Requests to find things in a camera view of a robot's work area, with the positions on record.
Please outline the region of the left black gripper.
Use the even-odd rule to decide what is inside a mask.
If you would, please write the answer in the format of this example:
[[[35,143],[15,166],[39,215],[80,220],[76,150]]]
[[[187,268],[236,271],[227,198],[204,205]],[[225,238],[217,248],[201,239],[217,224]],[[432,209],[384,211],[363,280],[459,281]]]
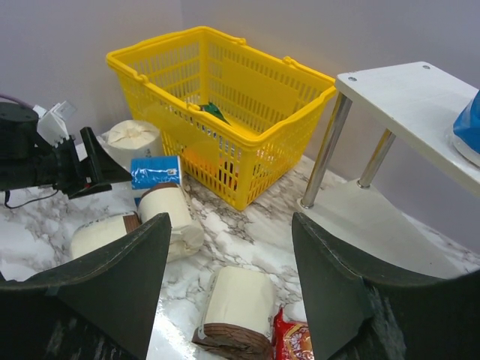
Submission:
[[[80,134],[87,154],[82,160],[72,137],[50,145],[37,135],[33,155],[22,166],[24,187],[50,186],[76,199],[111,191],[111,184],[131,181],[131,174],[110,157],[90,127],[82,128]]]

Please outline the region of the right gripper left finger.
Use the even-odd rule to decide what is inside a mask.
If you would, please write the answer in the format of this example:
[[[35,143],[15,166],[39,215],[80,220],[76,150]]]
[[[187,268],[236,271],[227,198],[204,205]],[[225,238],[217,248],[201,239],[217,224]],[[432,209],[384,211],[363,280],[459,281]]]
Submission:
[[[1,280],[2,359],[145,359],[171,223],[133,232],[24,281]]]

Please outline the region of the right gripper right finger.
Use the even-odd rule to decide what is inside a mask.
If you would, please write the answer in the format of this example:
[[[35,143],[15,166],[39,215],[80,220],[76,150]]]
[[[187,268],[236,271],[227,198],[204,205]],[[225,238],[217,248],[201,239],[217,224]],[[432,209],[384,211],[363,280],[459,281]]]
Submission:
[[[316,359],[477,359],[479,273],[389,264],[296,212],[292,243]]]

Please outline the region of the blue roll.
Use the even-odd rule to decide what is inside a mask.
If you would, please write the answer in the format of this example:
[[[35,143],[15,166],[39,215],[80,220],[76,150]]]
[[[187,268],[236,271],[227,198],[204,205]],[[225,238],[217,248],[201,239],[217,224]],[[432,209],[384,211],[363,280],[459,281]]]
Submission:
[[[452,125],[451,144],[471,164],[479,167],[480,152],[480,92],[466,105]]]
[[[179,156],[134,158],[130,162],[133,190],[148,190],[161,183],[182,185],[183,170]]]

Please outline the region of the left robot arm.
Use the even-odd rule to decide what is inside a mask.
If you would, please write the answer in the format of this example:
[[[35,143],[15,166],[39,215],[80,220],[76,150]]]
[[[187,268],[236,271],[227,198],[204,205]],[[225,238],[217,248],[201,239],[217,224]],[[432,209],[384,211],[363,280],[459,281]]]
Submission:
[[[11,191],[47,186],[69,199],[110,191],[131,174],[116,163],[90,127],[80,134],[86,157],[80,159],[74,138],[51,145],[38,132],[38,114],[20,103],[1,102],[1,191],[7,205]]]

